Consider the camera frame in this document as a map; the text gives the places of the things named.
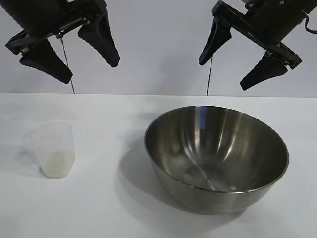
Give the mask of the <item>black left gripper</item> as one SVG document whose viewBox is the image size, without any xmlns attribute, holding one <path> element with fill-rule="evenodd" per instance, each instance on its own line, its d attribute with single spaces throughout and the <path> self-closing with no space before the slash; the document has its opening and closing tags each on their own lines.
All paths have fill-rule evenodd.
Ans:
<svg viewBox="0 0 317 238">
<path fill-rule="evenodd" d="M 117 67 L 120 55 L 114 43 L 107 4 L 103 0 L 2 0 L 1 7 L 17 22 L 22 31 L 6 47 L 15 55 L 29 45 L 19 62 L 68 84 L 73 76 L 58 57 L 48 37 L 63 37 L 80 27 L 77 35 L 90 44 L 111 67 Z"/>
</svg>

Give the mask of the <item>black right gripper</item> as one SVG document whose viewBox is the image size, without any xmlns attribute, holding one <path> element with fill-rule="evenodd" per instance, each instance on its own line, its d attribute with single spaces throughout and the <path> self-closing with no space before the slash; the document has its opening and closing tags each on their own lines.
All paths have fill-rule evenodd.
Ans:
<svg viewBox="0 0 317 238">
<path fill-rule="evenodd" d="M 214 16 L 205 47 L 199 56 L 204 65 L 214 53 L 232 38 L 234 28 L 267 52 L 256 66 L 241 80 L 242 90 L 296 68 L 301 58 L 282 43 L 282 40 L 310 13 L 308 0 L 251 0 L 242 14 L 223 1 L 212 9 Z"/>
</svg>

